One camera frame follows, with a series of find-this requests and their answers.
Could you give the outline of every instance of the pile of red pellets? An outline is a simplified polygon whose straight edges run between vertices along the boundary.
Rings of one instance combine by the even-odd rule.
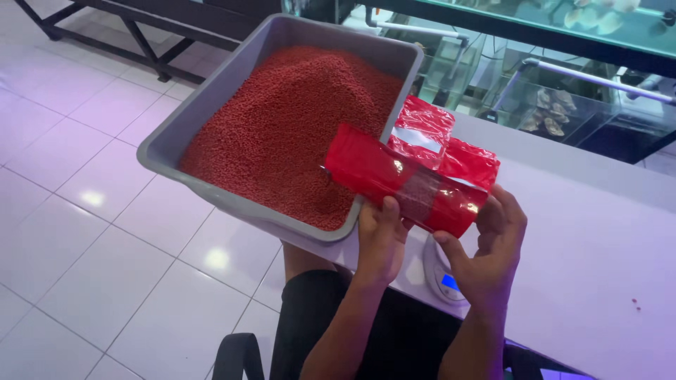
[[[403,82],[346,51],[272,54],[202,127],[183,172],[325,231],[354,194],[320,168],[338,125],[379,138]]]

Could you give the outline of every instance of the digital kitchen scale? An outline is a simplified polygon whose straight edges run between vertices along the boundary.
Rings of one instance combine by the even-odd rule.
[[[453,306],[469,305],[451,275],[451,266],[446,255],[432,234],[427,237],[422,247],[422,260],[427,285],[437,297]]]

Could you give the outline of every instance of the red plastic bag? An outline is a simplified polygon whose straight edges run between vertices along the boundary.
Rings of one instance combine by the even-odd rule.
[[[442,176],[349,124],[341,124],[326,159],[331,178],[378,206],[391,195],[402,216],[428,231],[460,237],[488,198],[486,191]]]
[[[437,170],[443,161],[455,121],[448,112],[409,95],[387,146],[406,157],[415,158],[427,168]]]
[[[499,168],[495,153],[451,137],[437,172],[490,191]]]

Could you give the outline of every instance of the person's left hand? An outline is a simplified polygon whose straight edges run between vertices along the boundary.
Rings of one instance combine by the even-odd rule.
[[[359,213],[359,260],[354,278],[369,285],[388,286],[399,274],[404,245],[413,222],[399,215],[393,197],[383,199],[383,210],[365,203]]]

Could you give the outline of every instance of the blue lcd screen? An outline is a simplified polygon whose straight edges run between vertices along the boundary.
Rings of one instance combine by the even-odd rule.
[[[458,289],[458,283],[456,282],[456,280],[449,275],[443,276],[443,279],[441,280],[441,284],[446,285],[451,289],[455,289],[457,291],[460,291],[460,289]]]

